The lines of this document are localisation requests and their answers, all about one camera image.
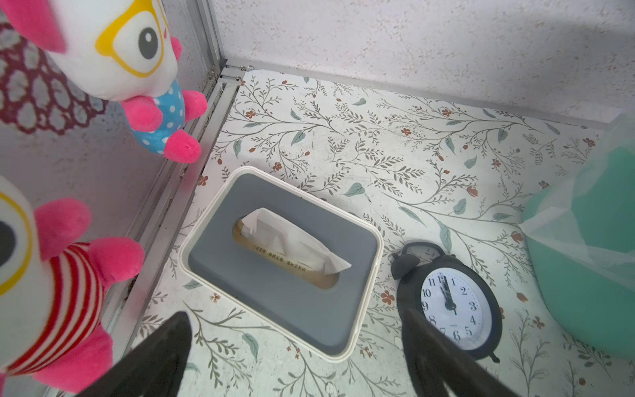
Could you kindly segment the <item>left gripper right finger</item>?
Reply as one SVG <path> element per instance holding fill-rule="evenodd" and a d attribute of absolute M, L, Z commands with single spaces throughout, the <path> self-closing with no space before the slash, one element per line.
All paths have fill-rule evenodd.
<path fill-rule="evenodd" d="M 514 396 L 414 309 L 402 316 L 403 353 L 418 396 Z"/>

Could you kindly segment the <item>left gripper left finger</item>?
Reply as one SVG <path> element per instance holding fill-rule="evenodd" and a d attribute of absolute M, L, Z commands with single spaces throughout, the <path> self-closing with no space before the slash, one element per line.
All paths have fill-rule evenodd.
<path fill-rule="evenodd" d="M 80 396 L 176 396 L 192 343 L 190 319 L 178 312 Z"/>

